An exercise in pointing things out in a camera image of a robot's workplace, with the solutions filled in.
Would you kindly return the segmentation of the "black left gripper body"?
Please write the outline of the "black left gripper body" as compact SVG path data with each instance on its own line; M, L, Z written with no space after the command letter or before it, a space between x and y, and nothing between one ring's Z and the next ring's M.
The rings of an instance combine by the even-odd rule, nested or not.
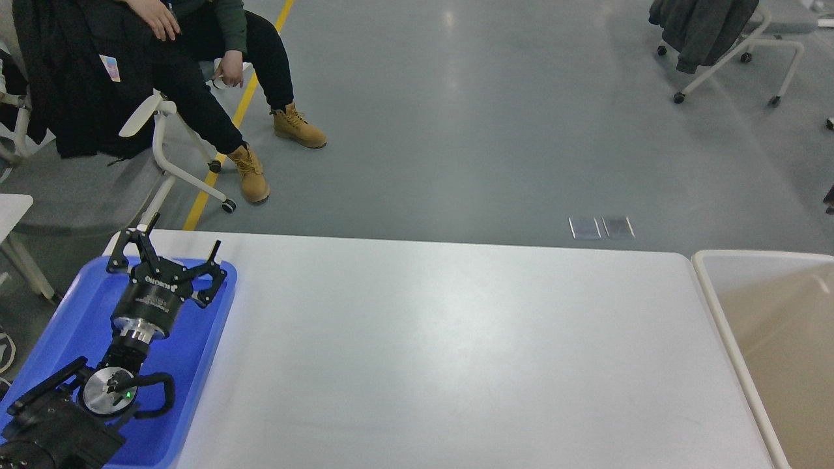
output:
M111 324L117 335L140 332L142 341L167 339L185 300L194 293L188 269L179 261L159 259L156 273L148 261L143 261L129 272L129 282L113 314Z

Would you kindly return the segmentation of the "person's left hand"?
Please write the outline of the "person's left hand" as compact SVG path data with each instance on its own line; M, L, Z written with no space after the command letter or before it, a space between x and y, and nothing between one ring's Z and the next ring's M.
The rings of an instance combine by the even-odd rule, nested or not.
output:
M229 50L216 60L216 69L212 75L212 83L225 88L242 88L244 86L244 62L242 52Z

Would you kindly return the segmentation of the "person's right hand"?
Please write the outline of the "person's right hand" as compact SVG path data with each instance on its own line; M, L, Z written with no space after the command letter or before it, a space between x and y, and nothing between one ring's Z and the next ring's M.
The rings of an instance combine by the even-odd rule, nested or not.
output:
M161 1L123 1L145 23L158 40L175 41L181 33L175 15Z

